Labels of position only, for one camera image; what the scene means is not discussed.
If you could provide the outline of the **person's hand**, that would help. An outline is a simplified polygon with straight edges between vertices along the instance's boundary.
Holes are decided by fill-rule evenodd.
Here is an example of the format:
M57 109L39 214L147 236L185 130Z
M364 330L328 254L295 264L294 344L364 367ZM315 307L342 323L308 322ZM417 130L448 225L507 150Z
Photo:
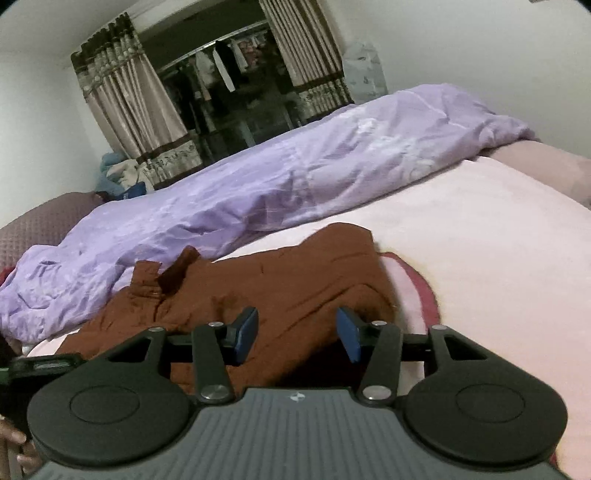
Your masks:
M4 416L1 417L0 429L2 479L11 478L8 454L10 448L16 451L16 462L23 474L32 474L43 465L34 443Z

